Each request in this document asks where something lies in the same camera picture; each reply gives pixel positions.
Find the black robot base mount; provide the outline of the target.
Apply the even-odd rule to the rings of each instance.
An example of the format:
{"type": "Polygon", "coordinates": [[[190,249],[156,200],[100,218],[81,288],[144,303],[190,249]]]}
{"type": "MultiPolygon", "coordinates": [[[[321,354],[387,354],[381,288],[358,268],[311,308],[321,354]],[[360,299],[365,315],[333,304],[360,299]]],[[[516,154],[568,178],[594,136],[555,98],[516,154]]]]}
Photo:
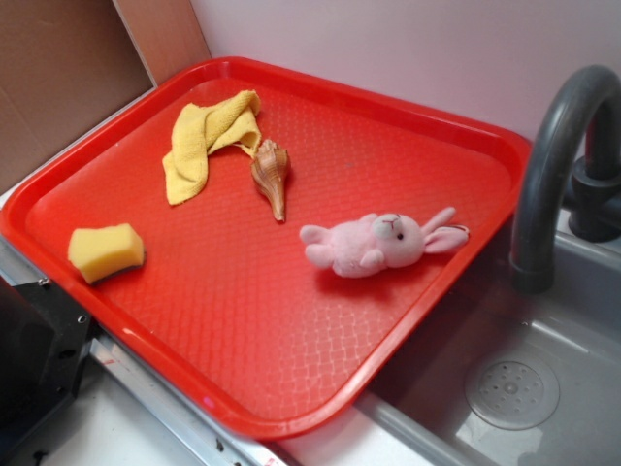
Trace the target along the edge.
{"type": "Polygon", "coordinates": [[[91,314],[56,284],[1,282],[1,463],[76,398],[91,314]]]}

